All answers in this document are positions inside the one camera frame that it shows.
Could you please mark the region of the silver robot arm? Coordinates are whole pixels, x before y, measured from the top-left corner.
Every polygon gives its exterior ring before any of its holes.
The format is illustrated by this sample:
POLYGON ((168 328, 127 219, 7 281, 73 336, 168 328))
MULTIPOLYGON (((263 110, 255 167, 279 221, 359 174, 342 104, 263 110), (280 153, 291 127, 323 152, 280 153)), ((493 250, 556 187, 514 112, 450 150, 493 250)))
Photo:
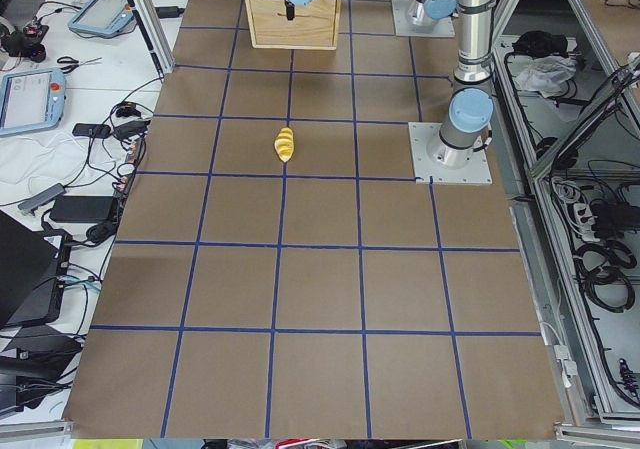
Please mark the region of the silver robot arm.
POLYGON ((420 148, 439 169, 458 170, 487 145, 478 139, 494 111, 488 82, 496 0, 245 0, 256 48, 333 50, 342 2, 387 3, 393 31, 406 39, 416 76, 452 62, 453 93, 438 131, 420 148), (325 21, 326 41, 301 42, 303 22, 325 21))

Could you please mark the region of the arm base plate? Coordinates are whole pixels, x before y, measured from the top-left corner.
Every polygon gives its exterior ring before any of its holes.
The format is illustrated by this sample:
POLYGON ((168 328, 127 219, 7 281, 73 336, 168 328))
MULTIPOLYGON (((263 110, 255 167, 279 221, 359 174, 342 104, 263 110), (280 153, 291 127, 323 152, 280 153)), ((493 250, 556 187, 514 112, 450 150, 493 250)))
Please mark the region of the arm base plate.
POLYGON ((457 0, 391 0, 395 35, 453 38, 457 0))
POLYGON ((414 179, 419 184, 485 186, 493 183, 483 140, 453 149, 440 138, 440 123, 409 122, 414 179))

